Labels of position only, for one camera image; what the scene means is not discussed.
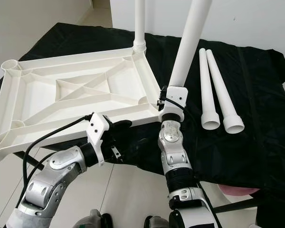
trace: electrical cable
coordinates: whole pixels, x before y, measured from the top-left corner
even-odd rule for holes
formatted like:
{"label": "electrical cable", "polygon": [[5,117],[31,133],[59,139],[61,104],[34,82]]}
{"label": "electrical cable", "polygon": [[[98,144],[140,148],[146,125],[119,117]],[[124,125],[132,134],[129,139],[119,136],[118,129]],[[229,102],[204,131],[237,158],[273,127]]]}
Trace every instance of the electrical cable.
{"label": "electrical cable", "polygon": [[207,196],[203,186],[200,184],[199,181],[198,181],[198,187],[203,191],[205,200],[206,200],[206,202],[208,203],[208,205],[210,207],[211,213],[213,214],[213,217],[214,217],[215,221],[217,222],[218,228],[222,228],[222,225],[221,225],[221,223],[220,223],[216,213],[214,212],[213,206],[212,206],[212,204],[211,204],[211,202],[210,202],[210,200],[209,200],[209,198],[208,198],[208,196]]}
{"label": "electrical cable", "polygon": [[[30,181],[30,179],[32,178],[32,176],[33,176],[33,174],[35,173],[35,171],[39,168],[39,166],[40,166],[47,158],[49,158],[50,156],[52,156],[54,153],[56,153],[56,152],[53,152],[53,153],[48,154],[47,156],[45,156],[43,159],[41,159],[41,160],[36,164],[36,166],[33,168],[33,170],[30,172],[30,174],[29,174],[29,176],[28,176],[28,181]],[[17,202],[15,208],[17,208],[17,207],[19,206],[19,204],[20,204],[20,202],[21,202],[21,200],[22,200],[22,197],[23,197],[25,191],[26,191],[26,189],[23,187],[23,188],[22,188],[22,192],[21,192],[21,194],[20,194],[20,197],[19,197],[19,199],[18,199],[18,202]]]}
{"label": "electrical cable", "polygon": [[173,100],[171,100],[171,99],[169,99],[169,98],[163,97],[162,99],[163,99],[164,101],[170,102],[171,104],[174,104],[175,106],[179,107],[181,110],[185,111],[186,114],[187,114],[187,115],[190,117],[190,119],[193,121],[194,125],[197,127],[197,123],[196,123],[196,121],[195,121],[193,115],[191,114],[191,112],[190,112],[187,108],[181,106],[179,103],[177,103],[177,102],[175,102],[175,101],[173,101]]}
{"label": "electrical cable", "polygon": [[56,133],[58,133],[58,132],[60,132],[60,131],[63,131],[63,130],[65,130],[65,129],[71,127],[71,126],[74,126],[75,124],[77,124],[77,123],[79,123],[79,122],[81,122],[81,121],[83,121],[83,120],[90,121],[91,118],[92,118],[92,115],[93,115],[93,114],[83,116],[83,117],[81,117],[81,118],[79,118],[79,119],[77,119],[77,120],[75,120],[75,121],[73,121],[73,122],[71,122],[71,123],[69,123],[69,124],[63,126],[63,127],[60,127],[60,128],[58,128],[58,129],[56,129],[56,130],[54,130],[54,131],[52,131],[52,132],[50,132],[50,133],[48,133],[48,134],[42,136],[42,137],[40,137],[39,139],[37,139],[36,141],[34,141],[34,142],[27,148],[27,150],[26,150],[25,153],[24,153],[24,156],[23,156],[23,163],[22,163],[23,189],[24,189],[24,190],[26,190],[26,188],[27,188],[27,186],[28,186],[27,159],[28,159],[28,155],[29,155],[30,150],[31,150],[36,144],[38,144],[39,142],[43,141],[44,139],[46,139],[46,138],[48,138],[48,137],[50,137],[50,136],[52,136],[52,135],[54,135],[54,134],[56,134]]}

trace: black cloth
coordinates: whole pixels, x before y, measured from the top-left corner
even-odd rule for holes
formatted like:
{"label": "black cloth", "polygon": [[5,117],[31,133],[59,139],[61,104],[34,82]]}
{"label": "black cloth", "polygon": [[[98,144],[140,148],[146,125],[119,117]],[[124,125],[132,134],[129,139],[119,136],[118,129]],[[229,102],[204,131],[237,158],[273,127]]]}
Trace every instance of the black cloth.
{"label": "black cloth", "polygon": [[[134,33],[125,30],[58,23],[20,61],[129,48],[133,45],[133,39]],[[167,85],[181,39],[151,34],[146,34],[145,39],[146,57],[156,80],[160,87]],[[235,135],[225,132],[214,89],[221,126],[214,131],[202,129],[197,52],[185,83],[189,91],[187,107],[196,123],[185,115],[182,124],[184,147],[196,176],[200,180],[214,183],[261,188],[275,197],[285,198],[283,55],[274,50],[236,47],[202,39],[197,51],[199,48],[212,50],[245,129]],[[162,174],[161,152],[157,146],[159,129],[160,123],[151,123],[116,135],[117,148],[124,156],[125,163]],[[60,143],[52,149],[64,149],[69,144]]]}

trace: floor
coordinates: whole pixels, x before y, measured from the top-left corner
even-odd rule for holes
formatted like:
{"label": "floor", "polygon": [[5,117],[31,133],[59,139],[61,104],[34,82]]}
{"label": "floor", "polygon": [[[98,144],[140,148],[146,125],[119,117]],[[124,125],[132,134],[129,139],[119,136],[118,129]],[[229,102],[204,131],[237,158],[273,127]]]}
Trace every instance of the floor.
{"label": "floor", "polygon": [[[112,27],[108,0],[94,0],[94,10],[82,25]],[[37,160],[50,153],[33,149]],[[202,183],[213,206],[228,203],[216,184]],[[0,228],[9,218],[22,189],[21,159],[7,156],[0,162]],[[68,187],[52,220],[51,228],[72,227],[89,214],[90,209],[110,213],[115,228],[142,228],[148,215],[168,218],[170,209],[165,177],[130,165],[105,163],[93,166]],[[247,228],[254,223],[256,210],[239,210],[218,214],[223,228]]]}

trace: table leg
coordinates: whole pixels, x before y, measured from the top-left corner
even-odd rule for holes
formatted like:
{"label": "table leg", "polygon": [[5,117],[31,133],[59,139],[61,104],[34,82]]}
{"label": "table leg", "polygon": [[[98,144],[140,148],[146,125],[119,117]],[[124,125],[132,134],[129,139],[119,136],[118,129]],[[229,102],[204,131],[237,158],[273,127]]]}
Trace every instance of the table leg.
{"label": "table leg", "polygon": [[253,199],[247,199],[236,203],[230,203],[227,205],[219,206],[214,208],[215,213],[221,213],[221,212],[227,212],[232,210],[240,210],[240,209],[246,209],[246,208],[252,208],[256,207],[262,203],[265,202],[264,198],[253,198]]}
{"label": "table leg", "polygon": [[[24,151],[16,152],[16,153],[14,153],[14,155],[16,155],[17,157],[23,159]],[[38,164],[38,161],[35,158],[33,158],[32,156],[29,155],[28,156],[28,163],[31,164],[32,166],[36,166]],[[38,167],[39,170],[43,170],[43,168],[44,168],[43,164],[40,164],[39,167]]]}

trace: white plastic tube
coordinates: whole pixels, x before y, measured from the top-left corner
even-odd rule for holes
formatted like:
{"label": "white plastic tube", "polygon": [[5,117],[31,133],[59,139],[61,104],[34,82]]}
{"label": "white plastic tube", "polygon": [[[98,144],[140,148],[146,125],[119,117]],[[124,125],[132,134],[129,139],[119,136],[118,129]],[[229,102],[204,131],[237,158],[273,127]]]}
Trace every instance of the white plastic tube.
{"label": "white plastic tube", "polygon": [[207,50],[206,54],[215,91],[218,95],[219,105],[224,116],[223,124],[225,130],[229,134],[239,133],[244,130],[243,121],[241,117],[237,115],[237,112],[232,104],[229,93],[226,89],[222,75],[219,72],[219,68],[214,59],[212,51]]}
{"label": "white plastic tube", "polygon": [[134,52],[143,52],[147,49],[144,40],[144,11],[145,1],[135,0],[135,39],[133,42]]}
{"label": "white plastic tube", "polygon": [[201,103],[203,107],[201,125],[206,130],[214,130],[219,127],[220,122],[219,115],[215,111],[206,50],[204,48],[199,50],[199,60]]}
{"label": "white plastic tube", "polygon": [[212,0],[192,0],[170,86],[184,86]]}

